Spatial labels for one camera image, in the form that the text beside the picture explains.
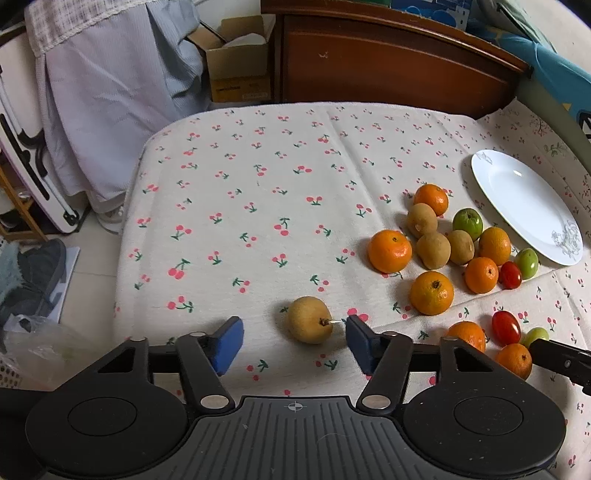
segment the tablecloth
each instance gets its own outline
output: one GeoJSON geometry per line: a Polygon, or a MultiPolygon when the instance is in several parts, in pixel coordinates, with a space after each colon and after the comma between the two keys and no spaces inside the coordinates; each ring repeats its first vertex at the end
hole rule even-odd
{"type": "MultiPolygon", "coordinates": [[[[591,345],[589,174],[517,101],[479,121],[361,103],[203,113],[148,141],[127,202],[115,340],[174,341],[193,330],[212,332],[238,315],[244,346],[222,378],[236,399],[347,394],[354,401],[362,391],[367,379],[341,327],[319,346],[286,335],[287,308],[305,295],[322,299],[334,318],[356,313],[376,331],[396,330],[416,342],[437,343],[452,323],[473,320],[485,330],[489,355],[500,348],[491,332],[499,309],[516,315],[524,331],[544,326],[554,340],[591,345]],[[455,287],[452,307],[422,316],[408,301],[413,279],[424,271],[420,261],[380,275],[367,262],[367,241],[384,228],[410,236],[405,214],[413,194],[435,183],[449,197],[440,231],[450,230],[459,209],[474,207],[485,227],[509,233],[513,253],[527,246],[472,174],[471,155],[484,148],[513,155],[555,188],[583,234],[583,260],[564,268],[541,257],[538,274],[519,289],[497,287],[481,296],[466,289],[462,268],[448,265],[441,272],[455,287]]],[[[431,373],[414,374],[407,398],[434,381],[431,373]]],[[[567,420],[550,471],[562,479],[591,478],[591,400],[568,379],[535,366],[528,381],[567,420]]]]}

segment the small box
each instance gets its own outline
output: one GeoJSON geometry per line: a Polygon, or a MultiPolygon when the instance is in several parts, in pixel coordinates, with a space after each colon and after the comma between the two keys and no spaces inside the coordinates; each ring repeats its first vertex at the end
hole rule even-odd
{"type": "Polygon", "coordinates": [[[472,0],[391,0],[390,8],[466,31],[472,0]]]}
{"type": "Polygon", "coordinates": [[[205,51],[212,101],[261,102],[271,100],[269,39],[275,15],[225,18],[217,32],[228,42],[249,33],[261,35],[265,43],[224,47],[222,41],[204,27],[188,39],[205,51]]]}

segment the pear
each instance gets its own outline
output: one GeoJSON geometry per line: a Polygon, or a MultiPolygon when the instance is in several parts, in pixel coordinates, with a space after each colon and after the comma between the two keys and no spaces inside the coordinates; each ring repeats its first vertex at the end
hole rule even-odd
{"type": "Polygon", "coordinates": [[[437,215],[426,203],[417,203],[408,211],[407,227],[416,238],[421,238],[437,231],[437,215]]]}
{"type": "Polygon", "coordinates": [[[474,258],[474,242],[468,232],[454,230],[449,233],[447,240],[452,248],[449,258],[456,265],[466,265],[474,258]]]}
{"type": "Polygon", "coordinates": [[[315,297],[300,297],[287,310],[286,324],[292,337],[317,345],[330,337],[333,324],[328,307],[315,297]]]}
{"type": "Polygon", "coordinates": [[[443,267],[451,253],[449,241],[442,233],[428,233],[418,239],[417,254],[428,270],[438,270],[443,267]]]}

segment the mandarin orange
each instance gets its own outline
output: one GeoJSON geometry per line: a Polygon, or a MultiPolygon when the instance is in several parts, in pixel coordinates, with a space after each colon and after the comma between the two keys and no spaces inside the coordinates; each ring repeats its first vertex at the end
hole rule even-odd
{"type": "Polygon", "coordinates": [[[413,247],[403,233],[382,230],[368,244],[368,258],[382,273],[396,273],[408,265],[413,257],[413,247]]]}
{"type": "Polygon", "coordinates": [[[495,265],[502,265],[511,256],[511,240],[502,228],[491,226],[482,232],[478,240],[478,254],[490,258],[495,265]]]}
{"type": "Polygon", "coordinates": [[[452,282],[439,272],[421,273],[410,287],[410,303],[423,315],[439,315],[452,302],[452,282]]]}
{"type": "Polygon", "coordinates": [[[417,203],[426,203],[433,209],[435,215],[440,216],[446,212],[449,206],[449,199],[442,188],[432,183],[427,183],[419,187],[415,192],[413,203],[415,205],[417,203]]]}
{"type": "Polygon", "coordinates": [[[520,343],[507,345],[496,356],[496,361],[523,380],[531,373],[530,351],[520,343]]]}
{"type": "Polygon", "coordinates": [[[486,349],[486,337],[482,328],[477,323],[468,322],[467,320],[454,323],[449,327],[446,335],[461,338],[481,352],[484,352],[486,349]]]}
{"type": "Polygon", "coordinates": [[[499,270],[490,258],[476,257],[468,262],[464,280],[474,293],[488,293],[499,280],[499,270]]]}

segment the red cherry tomato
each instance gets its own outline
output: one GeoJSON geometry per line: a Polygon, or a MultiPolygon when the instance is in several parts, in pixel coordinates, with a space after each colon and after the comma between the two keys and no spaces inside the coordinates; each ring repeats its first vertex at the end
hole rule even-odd
{"type": "Polygon", "coordinates": [[[521,327],[517,319],[504,310],[499,310],[492,316],[492,331],[501,345],[519,343],[521,327]]]}
{"type": "Polygon", "coordinates": [[[521,270],[514,262],[505,262],[499,272],[499,280],[505,288],[512,290],[521,285],[521,270]]]}

